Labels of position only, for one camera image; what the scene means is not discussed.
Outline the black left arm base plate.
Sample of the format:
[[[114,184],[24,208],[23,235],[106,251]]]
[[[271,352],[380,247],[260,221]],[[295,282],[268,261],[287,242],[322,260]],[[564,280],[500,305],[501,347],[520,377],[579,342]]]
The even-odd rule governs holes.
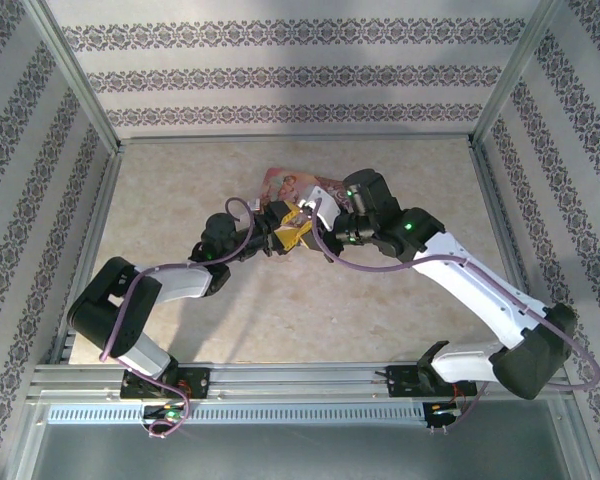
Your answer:
[[[189,399],[206,399],[211,370],[205,367],[169,367],[157,380],[150,382],[136,374],[125,372],[120,388],[124,400],[180,399],[177,392],[156,385],[161,382],[186,394]]]

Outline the aluminium side frame rail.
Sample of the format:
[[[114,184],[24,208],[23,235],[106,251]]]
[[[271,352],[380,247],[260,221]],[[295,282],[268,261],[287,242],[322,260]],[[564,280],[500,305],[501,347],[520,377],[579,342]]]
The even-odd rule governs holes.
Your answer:
[[[480,148],[472,147],[471,144],[468,144],[468,152],[474,165],[489,220],[494,231],[504,266],[504,275],[513,287],[527,294],[529,286],[526,269],[516,248],[515,235],[508,227],[507,211],[501,205],[497,184],[489,174],[487,162]]]
[[[117,151],[110,156],[106,168],[103,170],[102,181],[99,185],[98,195],[91,210],[88,229],[84,235],[84,241],[74,271],[71,288],[64,301],[60,323],[54,337],[52,349],[49,351],[47,359],[49,364],[63,362],[66,340],[70,335],[71,330],[68,320],[69,310],[73,302],[86,288],[86,285],[91,278],[124,152],[125,146],[121,145]]]

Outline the aluminium back frame rail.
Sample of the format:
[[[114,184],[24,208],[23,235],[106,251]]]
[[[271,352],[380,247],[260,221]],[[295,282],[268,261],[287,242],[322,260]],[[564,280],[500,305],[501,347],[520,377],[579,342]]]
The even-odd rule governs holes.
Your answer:
[[[119,149],[131,145],[162,144],[233,144],[233,143],[289,143],[289,142],[347,142],[347,141],[437,141],[468,140],[469,134],[255,134],[255,135],[202,135],[202,136],[145,136],[123,139]]]

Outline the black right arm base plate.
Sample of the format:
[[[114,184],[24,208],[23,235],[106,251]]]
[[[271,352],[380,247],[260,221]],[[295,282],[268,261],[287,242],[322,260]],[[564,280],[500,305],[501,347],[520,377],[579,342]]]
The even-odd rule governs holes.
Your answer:
[[[391,398],[458,398],[478,393],[474,382],[448,383],[433,370],[415,364],[387,366],[384,377]]]

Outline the pink illustrated snack packet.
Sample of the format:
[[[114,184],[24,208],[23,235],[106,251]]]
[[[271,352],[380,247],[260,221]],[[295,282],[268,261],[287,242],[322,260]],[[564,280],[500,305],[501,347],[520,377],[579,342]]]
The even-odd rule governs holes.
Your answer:
[[[260,214],[266,219],[275,220],[275,216],[268,212],[270,203],[288,201],[297,204],[303,193],[314,186],[322,188],[331,195],[342,212],[352,211],[351,202],[341,181],[284,168],[269,168],[259,196]]]

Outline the grey metal panel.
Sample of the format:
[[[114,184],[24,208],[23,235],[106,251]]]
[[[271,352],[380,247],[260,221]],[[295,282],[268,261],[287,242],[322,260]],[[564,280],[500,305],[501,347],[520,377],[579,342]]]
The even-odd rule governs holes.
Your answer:
[[[448,433],[366,410],[363,420],[246,421],[235,405],[152,439],[135,421],[77,423],[44,408],[4,480],[600,480],[567,401],[480,401]]]

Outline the aluminium front mounting rail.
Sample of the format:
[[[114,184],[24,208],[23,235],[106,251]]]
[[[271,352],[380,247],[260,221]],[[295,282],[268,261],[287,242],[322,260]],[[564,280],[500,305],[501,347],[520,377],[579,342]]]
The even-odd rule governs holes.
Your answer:
[[[384,363],[209,364],[208,403],[378,403],[389,398]],[[41,365],[26,394],[29,402],[118,402],[124,368]]]

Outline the aluminium frame post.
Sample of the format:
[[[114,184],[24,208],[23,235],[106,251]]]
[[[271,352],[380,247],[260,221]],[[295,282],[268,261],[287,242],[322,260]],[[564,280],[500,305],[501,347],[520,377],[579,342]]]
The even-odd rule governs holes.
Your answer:
[[[46,0],[21,2],[100,138],[110,152],[118,153],[121,141]]]
[[[562,0],[539,0],[529,22],[522,32],[511,57],[507,61],[493,92],[469,135],[469,144],[475,149],[484,142],[492,124],[507,101],[510,91],[517,84],[527,63],[544,38]]]

